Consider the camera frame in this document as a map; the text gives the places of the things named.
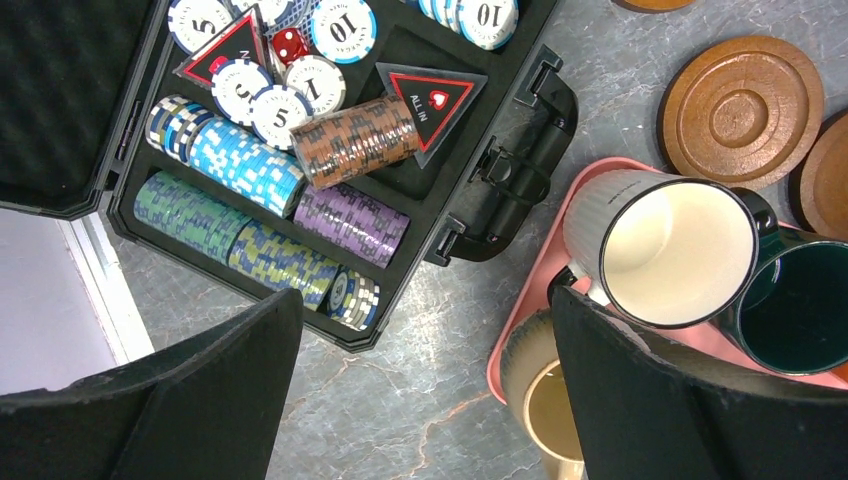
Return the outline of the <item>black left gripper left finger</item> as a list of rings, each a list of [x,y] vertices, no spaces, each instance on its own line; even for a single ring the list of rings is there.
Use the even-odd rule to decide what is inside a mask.
[[[301,294],[63,389],[1,399],[5,479],[262,479],[304,328]]]

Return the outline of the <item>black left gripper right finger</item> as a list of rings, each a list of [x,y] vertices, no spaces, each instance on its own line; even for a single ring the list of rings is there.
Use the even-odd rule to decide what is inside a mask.
[[[738,366],[554,287],[555,339],[592,479],[843,479],[847,394]]]

